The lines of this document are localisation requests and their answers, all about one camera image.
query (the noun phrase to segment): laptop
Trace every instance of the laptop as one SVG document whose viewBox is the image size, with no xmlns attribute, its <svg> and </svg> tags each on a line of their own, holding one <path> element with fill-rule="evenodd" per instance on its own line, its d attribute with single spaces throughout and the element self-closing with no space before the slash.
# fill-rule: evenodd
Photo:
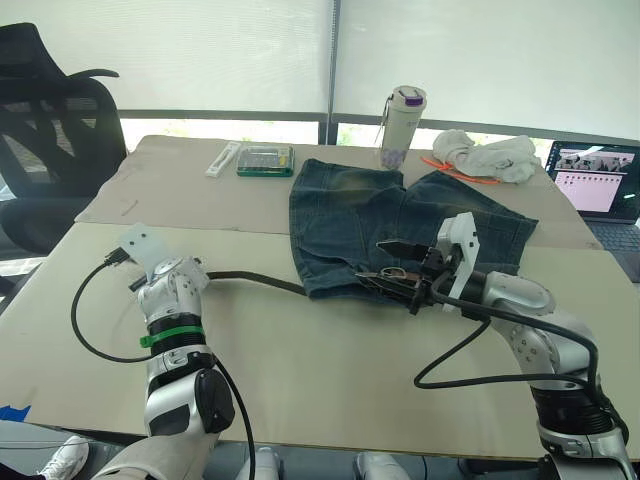
<svg viewBox="0 0 640 480">
<path fill-rule="evenodd" d="M 631 281 L 640 283 L 640 147 L 553 142 L 546 170 Z"/>
</svg>

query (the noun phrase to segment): crumpled white towel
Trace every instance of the crumpled white towel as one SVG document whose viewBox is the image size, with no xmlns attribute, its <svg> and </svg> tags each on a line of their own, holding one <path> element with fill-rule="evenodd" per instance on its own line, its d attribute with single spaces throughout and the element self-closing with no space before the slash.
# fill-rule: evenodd
<svg viewBox="0 0 640 480">
<path fill-rule="evenodd" d="M 526 135 L 476 146 L 462 130 L 442 132 L 433 142 L 433 156 L 454 165 L 465 175 L 495 177 L 503 182 L 522 183 L 535 172 L 540 159 Z"/>
</svg>

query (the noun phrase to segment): denim shorts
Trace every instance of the denim shorts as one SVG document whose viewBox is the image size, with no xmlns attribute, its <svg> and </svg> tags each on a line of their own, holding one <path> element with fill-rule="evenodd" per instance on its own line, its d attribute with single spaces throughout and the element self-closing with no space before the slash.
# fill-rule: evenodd
<svg viewBox="0 0 640 480">
<path fill-rule="evenodd" d="M 442 172 L 425 175 L 407 189 L 402 181 L 398 171 L 305 162 L 289 197 L 289 223 L 293 259 L 310 298 L 381 301 L 355 272 L 385 267 L 417 272 L 420 264 L 394 258 L 376 242 L 402 239 L 435 246 L 442 221 L 463 212 L 473 213 L 478 232 L 476 269 L 517 273 L 537 220 Z"/>
</svg>

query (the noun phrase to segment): blue tape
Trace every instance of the blue tape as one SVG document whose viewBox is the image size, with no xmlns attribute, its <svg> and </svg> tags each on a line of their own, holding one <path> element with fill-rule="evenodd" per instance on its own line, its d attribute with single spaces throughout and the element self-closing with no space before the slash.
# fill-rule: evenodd
<svg viewBox="0 0 640 480">
<path fill-rule="evenodd" d="M 11 408 L 9 405 L 0 407 L 0 420 L 9 420 L 11 422 L 24 422 L 27 418 L 27 413 L 31 409 L 31 405 L 27 405 L 22 410 L 17 408 Z"/>
</svg>

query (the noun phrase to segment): chair backrest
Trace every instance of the chair backrest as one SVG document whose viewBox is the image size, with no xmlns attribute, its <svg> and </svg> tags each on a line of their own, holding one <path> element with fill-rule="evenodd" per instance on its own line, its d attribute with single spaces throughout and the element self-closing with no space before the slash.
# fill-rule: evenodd
<svg viewBox="0 0 640 480">
<path fill-rule="evenodd" d="M 67 77 L 35 26 L 0 28 L 0 174 L 18 197 L 95 196 L 126 155 L 97 80 Z"/>
</svg>

